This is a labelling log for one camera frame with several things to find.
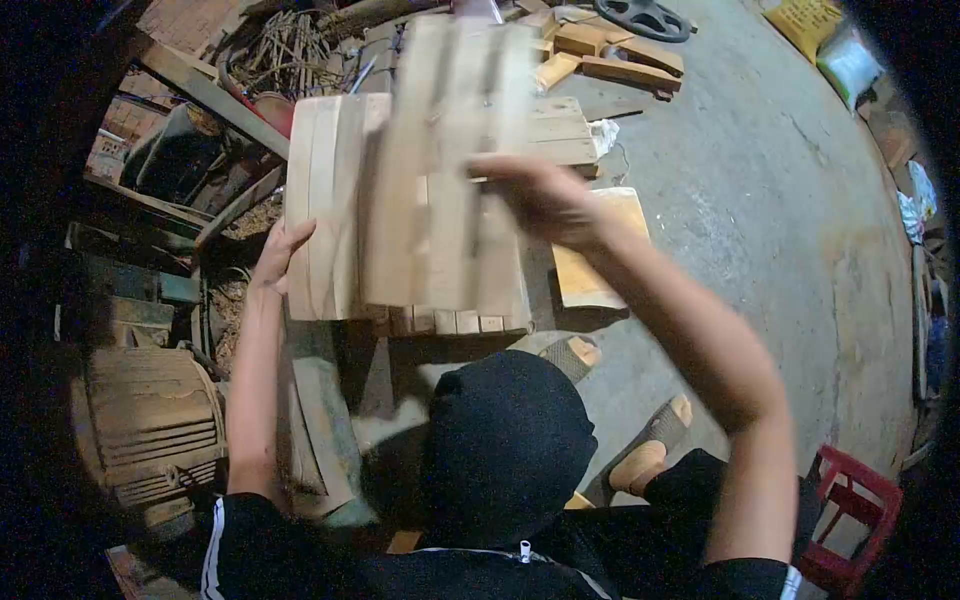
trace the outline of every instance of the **hand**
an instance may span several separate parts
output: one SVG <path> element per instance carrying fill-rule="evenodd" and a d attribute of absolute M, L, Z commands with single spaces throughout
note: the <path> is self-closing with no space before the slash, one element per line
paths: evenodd
<path fill-rule="evenodd" d="M 283 217 L 274 223 L 267 235 L 256 267 L 253 269 L 250 288 L 274 290 L 281 296 L 287 293 L 287 267 L 290 256 L 302 246 L 317 228 L 317 220 L 310 219 L 287 231 Z"/>
<path fill-rule="evenodd" d="M 492 183 L 523 229 L 553 244 L 578 252 L 589 248 L 610 218 L 580 176 L 540 158 L 482 155 L 468 171 Z"/>

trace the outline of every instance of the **red plastic stool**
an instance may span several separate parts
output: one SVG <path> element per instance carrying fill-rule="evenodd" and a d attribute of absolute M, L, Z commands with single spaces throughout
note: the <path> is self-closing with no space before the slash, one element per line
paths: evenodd
<path fill-rule="evenodd" d="M 824 461 L 828 464 L 826 474 L 821 473 Z M 846 485 L 837 481 L 839 476 L 845 476 Z M 820 446 L 806 477 L 817 486 L 821 505 L 826 508 L 828 502 L 833 502 L 839 510 L 820 538 L 810 542 L 797 568 L 807 581 L 828 592 L 831 598 L 854 598 L 863 576 L 894 531 L 903 492 L 894 482 L 826 444 Z M 879 498 L 882 506 L 857 493 L 854 482 Z M 871 529 L 863 551 L 849 559 L 823 546 L 842 515 L 851 516 Z"/>

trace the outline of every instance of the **foot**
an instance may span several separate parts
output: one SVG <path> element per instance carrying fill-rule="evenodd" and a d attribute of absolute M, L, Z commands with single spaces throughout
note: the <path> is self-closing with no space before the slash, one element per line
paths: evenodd
<path fill-rule="evenodd" d="M 610 473 L 615 490 L 642 496 L 654 477 L 666 470 L 666 455 L 684 438 L 693 422 L 693 407 L 686 396 L 674 396 L 647 421 L 647 440 L 628 454 Z"/>
<path fill-rule="evenodd" d="M 537 356 L 560 369 L 567 379 L 576 385 L 600 362 L 602 354 L 593 340 L 582 335 L 574 335 L 554 342 L 541 350 Z"/>

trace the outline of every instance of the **plastic bag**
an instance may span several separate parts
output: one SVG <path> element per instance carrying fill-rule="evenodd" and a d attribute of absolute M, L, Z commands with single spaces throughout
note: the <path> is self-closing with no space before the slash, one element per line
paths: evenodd
<path fill-rule="evenodd" d="M 900 218 L 903 220 L 906 236 L 912 243 L 922 244 L 924 242 L 924 220 L 920 217 L 920 210 L 913 199 L 903 192 L 897 192 L 897 202 L 900 204 Z"/>
<path fill-rule="evenodd" d="M 883 73 L 880 63 L 864 46 L 852 25 L 844 25 L 817 57 L 817 68 L 833 85 L 850 112 L 856 110 L 856 99 L 870 89 Z"/>
<path fill-rule="evenodd" d="M 620 133 L 620 126 L 610 119 L 590 121 L 590 137 L 593 138 L 593 147 L 597 150 L 597 158 L 603 156 L 613 148 L 616 135 Z"/>
<path fill-rule="evenodd" d="M 910 170 L 910 179 L 913 180 L 913 191 L 916 194 L 914 203 L 920 210 L 920 217 L 924 223 L 937 213 L 937 193 L 933 191 L 933 183 L 926 176 L 924 166 L 913 160 L 906 163 Z"/>
<path fill-rule="evenodd" d="M 763 14 L 770 23 L 816 64 L 817 49 L 833 34 L 843 14 L 829 0 L 783 0 Z"/>

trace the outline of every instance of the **sawdust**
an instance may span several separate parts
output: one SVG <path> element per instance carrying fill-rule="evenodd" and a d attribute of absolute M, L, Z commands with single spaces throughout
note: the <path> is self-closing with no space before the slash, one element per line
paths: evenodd
<path fill-rule="evenodd" d="M 216 356 L 214 356 L 217 364 L 226 372 L 230 372 L 233 366 L 233 353 L 236 351 L 237 338 L 240 335 L 240 320 L 243 317 L 246 295 L 247 282 L 243 280 L 226 281 L 210 290 L 213 306 L 227 323 L 224 334 L 217 342 Z"/>
<path fill-rule="evenodd" d="M 247 239 L 274 226 L 283 214 L 283 194 L 274 194 L 254 206 L 224 229 L 224 235 L 233 240 Z"/>
<path fill-rule="evenodd" d="M 283 195 L 274 194 L 241 215 L 224 230 L 224 235 L 237 241 L 246 240 L 258 233 L 269 231 L 282 214 Z M 210 290 L 213 306 L 227 324 L 224 334 L 217 342 L 214 358 L 218 365 L 230 372 L 237 338 L 240 335 L 240 320 L 243 317 L 244 298 L 247 295 L 247 281 L 237 273 L 236 279 L 225 281 L 219 286 L 211 287 Z"/>

